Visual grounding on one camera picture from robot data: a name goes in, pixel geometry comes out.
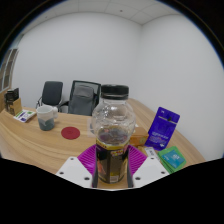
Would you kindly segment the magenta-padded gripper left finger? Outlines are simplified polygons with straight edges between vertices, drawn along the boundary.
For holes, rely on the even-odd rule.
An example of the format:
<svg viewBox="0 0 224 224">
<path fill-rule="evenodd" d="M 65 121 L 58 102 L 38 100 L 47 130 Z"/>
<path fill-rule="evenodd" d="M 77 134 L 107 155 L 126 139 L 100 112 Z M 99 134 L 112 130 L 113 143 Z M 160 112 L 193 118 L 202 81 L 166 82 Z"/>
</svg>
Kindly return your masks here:
<svg viewBox="0 0 224 224">
<path fill-rule="evenodd" d="M 90 146 L 78 157 L 69 157 L 56 175 L 84 188 L 96 188 L 98 185 L 96 146 Z"/>
</svg>

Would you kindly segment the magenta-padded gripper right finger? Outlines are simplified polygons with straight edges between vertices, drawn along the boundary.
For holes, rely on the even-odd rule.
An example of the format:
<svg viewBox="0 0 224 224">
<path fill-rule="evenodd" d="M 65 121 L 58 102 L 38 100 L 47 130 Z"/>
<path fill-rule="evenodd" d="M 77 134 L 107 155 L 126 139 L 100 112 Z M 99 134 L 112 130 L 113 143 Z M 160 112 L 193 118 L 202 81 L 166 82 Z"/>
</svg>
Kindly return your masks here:
<svg viewBox="0 0 224 224">
<path fill-rule="evenodd" d="M 129 188 L 140 188 L 168 176 L 155 157 L 148 157 L 133 146 L 128 147 L 127 182 Z"/>
</svg>

